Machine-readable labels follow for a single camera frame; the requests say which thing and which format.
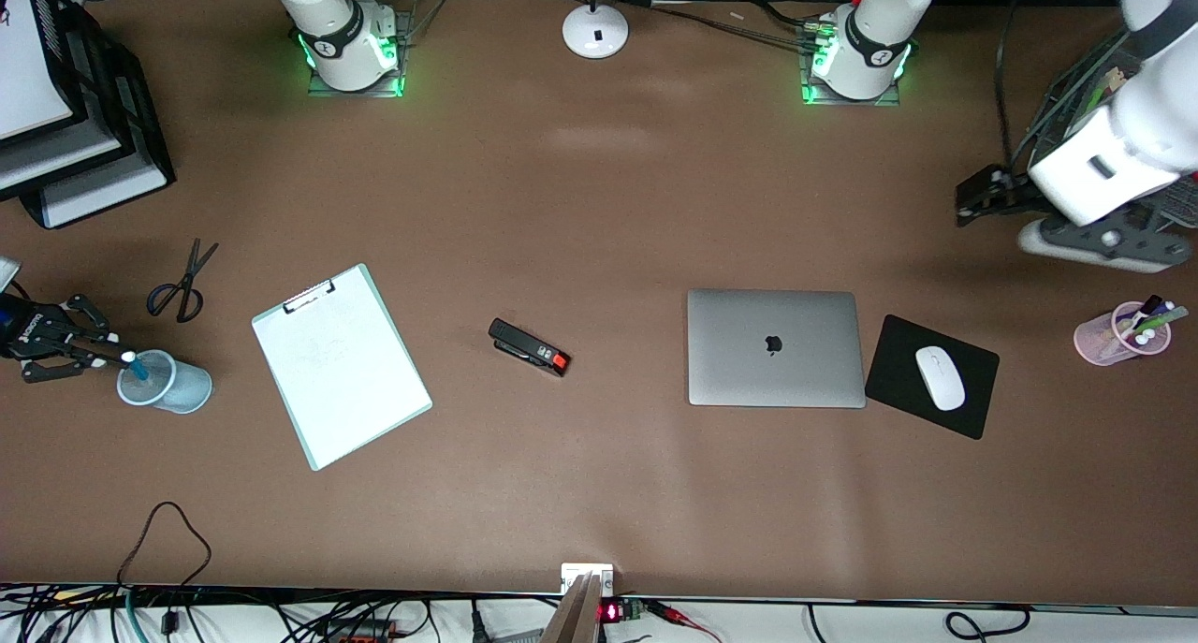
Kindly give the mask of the black capped marker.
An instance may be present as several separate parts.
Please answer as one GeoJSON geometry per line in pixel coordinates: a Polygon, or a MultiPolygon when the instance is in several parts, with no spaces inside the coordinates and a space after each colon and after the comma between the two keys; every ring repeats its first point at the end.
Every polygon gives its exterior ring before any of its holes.
{"type": "Polygon", "coordinates": [[[1160,295],[1150,295],[1146,301],[1140,303],[1135,313],[1129,313],[1117,320],[1114,326],[1114,332],[1117,333],[1118,340],[1125,342],[1127,336],[1131,336],[1135,328],[1139,327],[1140,323],[1146,322],[1148,319],[1155,314],[1160,307],[1163,304],[1163,298],[1160,295]]]}

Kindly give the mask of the blue mesh pen cup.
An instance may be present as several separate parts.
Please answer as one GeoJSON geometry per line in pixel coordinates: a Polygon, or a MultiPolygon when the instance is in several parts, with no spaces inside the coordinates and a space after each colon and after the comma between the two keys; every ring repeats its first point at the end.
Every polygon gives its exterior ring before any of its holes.
{"type": "Polygon", "coordinates": [[[207,371],[179,360],[164,350],[144,350],[138,357],[150,378],[140,382],[131,371],[120,370],[116,392],[125,404],[187,415],[201,408],[212,395],[213,381],[207,371]]]}

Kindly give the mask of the black scissors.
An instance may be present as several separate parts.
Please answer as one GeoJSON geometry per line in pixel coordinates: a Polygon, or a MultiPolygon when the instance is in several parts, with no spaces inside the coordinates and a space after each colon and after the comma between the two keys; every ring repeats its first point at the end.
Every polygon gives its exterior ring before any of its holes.
{"type": "Polygon", "coordinates": [[[204,309],[204,295],[194,287],[198,273],[202,271],[214,251],[219,249],[219,243],[213,243],[206,251],[201,250],[201,239],[193,241],[184,273],[176,283],[161,284],[147,295],[146,310],[149,315],[158,317],[167,310],[173,301],[179,298],[176,323],[184,324],[196,319],[204,309]]]}

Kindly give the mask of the white round lamp base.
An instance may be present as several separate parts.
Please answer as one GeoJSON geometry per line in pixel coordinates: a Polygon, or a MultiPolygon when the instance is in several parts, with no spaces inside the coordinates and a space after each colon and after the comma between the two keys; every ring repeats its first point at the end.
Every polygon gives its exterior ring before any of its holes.
{"type": "Polygon", "coordinates": [[[630,34],[625,16],[600,0],[583,0],[562,24],[565,47],[577,55],[598,60],[621,51],[630,34]]]}

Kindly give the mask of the silver laptop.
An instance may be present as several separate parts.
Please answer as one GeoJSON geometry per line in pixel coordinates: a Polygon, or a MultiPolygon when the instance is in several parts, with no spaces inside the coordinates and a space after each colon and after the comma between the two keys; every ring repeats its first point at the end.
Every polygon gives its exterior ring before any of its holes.
{"type": "Polygon", "coordinates": [[[855,295],[689,290],[686,392],[696,407],[864,408],[855,295]]]}

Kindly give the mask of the black stapler red end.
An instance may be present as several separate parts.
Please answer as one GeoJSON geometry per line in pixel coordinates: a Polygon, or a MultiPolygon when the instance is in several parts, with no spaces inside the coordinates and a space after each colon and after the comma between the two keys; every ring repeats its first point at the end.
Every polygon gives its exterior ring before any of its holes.
{"type": "Polygon", "coordinates": [[[538,366],[556,377],[563,377],[568,370],[571,358],[565,356],[561,348],[545,342],[530,332],[506,323],[503,319],[494,319],[490,323],[488,335],[491,336],[494,347],[514,358],[521,358],[532,366],[538,366]]]}

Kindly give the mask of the pink translucent pen cup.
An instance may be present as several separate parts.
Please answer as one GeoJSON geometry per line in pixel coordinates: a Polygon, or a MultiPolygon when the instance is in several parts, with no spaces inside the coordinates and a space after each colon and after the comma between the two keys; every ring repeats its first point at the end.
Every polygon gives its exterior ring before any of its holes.
{"type": "Polygon", "coordinates": [[[1132,319],[1140,307],[1140,301],[1126,301],[1111,313],[1075,328],[1075,352],[1096,366],[1163,353],[1172,341],[1170,326],[1155,328],[1152,336],[1146,336],[1146,332],[1135,333],[1132,319]]]}

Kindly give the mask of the green marker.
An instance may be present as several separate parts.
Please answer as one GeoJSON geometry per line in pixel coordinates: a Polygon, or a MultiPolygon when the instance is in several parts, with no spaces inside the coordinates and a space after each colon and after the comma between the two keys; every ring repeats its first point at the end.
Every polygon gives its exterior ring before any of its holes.
{"type": "Polygon", "coordinates": [[[1079,110],[1075,115],[1075,119],[1087,117],[1088,113],[1096,109],[1096,107],[1100,107],[1101,103],[1103,103],[1105,99],[1111,95],[1112,95],[1111,80],[1108,79],[1108,77],[1103,75],[1102,79],[1099,79],[1095,83],[1094,89],[1091,89],[1091,92],[1087,96],[1087,101],[1084,101],[1079,107],[1079,110]]]}

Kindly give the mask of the black stacked document trays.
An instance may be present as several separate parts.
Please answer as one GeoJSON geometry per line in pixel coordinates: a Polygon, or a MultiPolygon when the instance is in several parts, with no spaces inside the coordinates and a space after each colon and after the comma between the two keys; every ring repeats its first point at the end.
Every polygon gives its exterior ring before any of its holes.
{"type": "Polygon", "coordinates": [[[137,54],[71,0],[0,0],[0,204],[65,228],[175,178],[137,54]]]}

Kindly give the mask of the white metal bracket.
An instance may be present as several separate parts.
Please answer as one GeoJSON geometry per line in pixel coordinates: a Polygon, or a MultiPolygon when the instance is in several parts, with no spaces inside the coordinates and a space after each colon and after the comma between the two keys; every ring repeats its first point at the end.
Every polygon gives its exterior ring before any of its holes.
{"type": "Polygon", "coordinates": [[[615,566],[612,563],[562,563],[559,571],[559,593],[569,592],[571,584],[579,577],[595,575],[600,578],[603,597],[610,599],[615,595],[615,566]]]}

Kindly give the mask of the green pen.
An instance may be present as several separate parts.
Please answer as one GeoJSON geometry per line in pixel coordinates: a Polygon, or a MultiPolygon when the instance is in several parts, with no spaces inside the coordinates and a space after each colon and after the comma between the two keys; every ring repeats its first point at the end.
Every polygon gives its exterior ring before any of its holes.
{"type": "Polygon", "coordinates": [[[1146,336],[1148,330],[1160,330],[1167,327],[1174,320],[1184,319],[1188,314],[1186,307],[1176,307],[1175,309],[1164,310],[1162,314],[1152,315],[1150,319],[1144,319],[1137,328],[1133,329],[1135,336],[1146,336]]]}

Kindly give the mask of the black mouse pad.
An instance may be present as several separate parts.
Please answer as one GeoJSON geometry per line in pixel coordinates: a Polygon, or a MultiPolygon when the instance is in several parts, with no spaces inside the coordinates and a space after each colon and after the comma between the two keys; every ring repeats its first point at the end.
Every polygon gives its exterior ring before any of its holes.
{"type": "Polygon", "coordinates": [[[954,433],[981,439],[999,369],[1000,357],[991,350],[888,314],[883,319],[865,392],[870,400],[887,407],[921,417],[954,433]],[[956,363],[967,396],[962,408],[942,412],[932,404],[914,360],[916,348],[922,347],[945,348],[956,363]]]}

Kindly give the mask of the white computer mouse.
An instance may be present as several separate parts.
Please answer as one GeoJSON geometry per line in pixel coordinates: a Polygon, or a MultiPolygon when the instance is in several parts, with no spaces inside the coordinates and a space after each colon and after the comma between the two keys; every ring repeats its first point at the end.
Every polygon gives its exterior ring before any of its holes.
{"type": "Polygon", "coordinates": [[[914,354],[916,370],[937,410],[950,412],[966,402],[964,383],[956,363],[945,348],[922,347],[914,354]]]}

